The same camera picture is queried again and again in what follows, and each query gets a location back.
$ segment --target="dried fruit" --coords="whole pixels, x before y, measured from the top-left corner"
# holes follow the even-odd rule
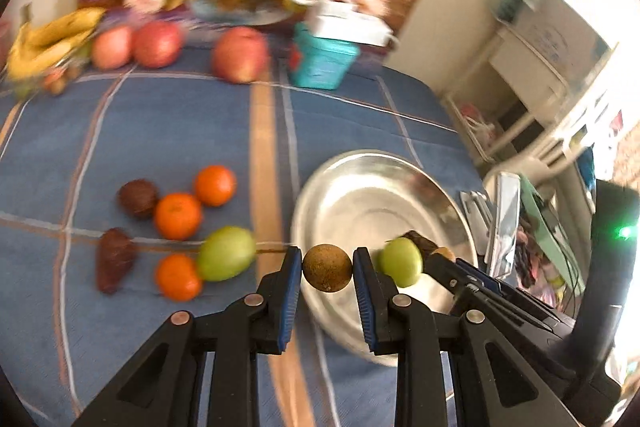
[[[66,89],[65,69],[56,68],[44,77],[42,87],[52,96],[58,96]]]
[[[414,245],[418,247],[418,250],[420,250],[422,257],[427,257],[431,255],[433,251],[436,250],[436,248],[438,247],[438,245],[436,245],[433,241],[420,235],[415,230],[409,230],[409,232],[402,235],[402,237],[411,239]]]
[[[80,64],[69,64],[65,71],[67,82],[71,82],[82,74],[82,66]]]
[[[109,229],[98,241],[95,252],[95,283],[102,293],[112,294],[133,268],[138,247],[121,229]]]
[[[127,214],[138,219],[152,217],[158,200],[158,188],[149,180],[133,180],[118,190],[120,206]]]
[[[333,293],[349,284],[353,267],[351,259],[334,245],[316,245],[302,261],[306,281],[316,290]]]
[[[449,248],[447,247],[436,248],[436,250],[434,250],[433,253],[434,254],[439,253],[441,256],[449,259],[452,263],[455,263],[456,261],[456,254],[450,251]]]

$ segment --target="red apple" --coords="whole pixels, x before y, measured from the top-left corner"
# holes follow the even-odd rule
[[[211,54],[213,74],[233,84],[257,80],[268,64],[267,39],[244,26],[226,31]]]
[[[94,40],[91,60],[99,70],[115,70],[131,60],[133,29],[130,26],[116,26]]]
[[[133,38],[133,56],[145,68],[164,68],[173,64],[184,44],[182,29],[176,23],[153,21],[140,28]]]

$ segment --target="stainless steel bowl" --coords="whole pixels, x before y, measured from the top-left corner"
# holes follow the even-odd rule
[[[328,243],[351,257],[357,247],[367,247],[374,255],[386,241],[408,230],[477,266],[466,221],[444,190],[402,158],[361,150],[330,159],[309,178],[296,202],[291,240],[303,254]],[[353,280],[339,292],[323,293],[303,278],[301,289],[316,320],[339,344],[378,363],[398,363],[397,357],[369,352]],[[452,306],[449,292],[425,274],[401,292],[433,311],[447,313]]]

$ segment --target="blue tablecloth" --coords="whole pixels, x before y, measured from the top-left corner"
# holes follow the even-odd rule
[[[295,192],[325,160],[349,150],[404,156],[456,200],[460,190],[481,189],[434,94],[388,69],[376,78],[348,74],[336,91],[320,92],[290,86],[276,60],[262,83],[232,86],[209,76],[208,52],[187,49],[161,71],[88,71],[57,99],[39,95],[16,105],[5,96],[0,121],[0,365],[43,427],[70,425],[173,311],[220,311],[255,289],[260,263],[207,283],[199,298],[179,305],[159,295],[153,272],[162,254],[196,250],[223,225],[264,229],[257,221],[271,217],[260,216],[267,200],[258,193],[271,189],[276,235],[286,243]],[[270,143],[273,150],[264,150]],[[274,177],[264,183],[274,186],[264,187],[258,178],[270,161]],[[135,178],[155,181],[163,193],[188,191],[210,164],[233,169],[238,192],[206,210],[194,243],[158,239],[151,222],[129,219],[114,203],[118,188]],[[122,289],[106,296],[95,288],[94,256],[111,227],[127,230],[141,251]],[[263,246],[273,243],[262,236]],[[263,426],[393,425],[394,368],[335,344],[314,326],[303,299],[294,338],[297,355],[287,364],[302,375],[294,400],[260,357]]]

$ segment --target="apple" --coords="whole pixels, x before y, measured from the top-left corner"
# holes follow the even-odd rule
[[[145,68],[165,68],[173,64],[184,45],[179,25],[153,21],[140,28],[133,37],[133,56]]]
[[[411,239],[397,237],[389,241],[378,256],[383,273],[394,280],[399,288],[414,285],[422,273],[422,254]]]
[[[222,227],[200,247],[198,273],[206,281],[231,279],[249,268],[255,255],[255,239],[249,230]]]
[[[248,84],[269,65],[269,45],[262,33],[240,26],[226,31],[211,53],[215,76],[233,84]]]
[[[133,29],[122,25],[111,28],[94,40],[91,60],[99,70],[116,70],[131,60]]]

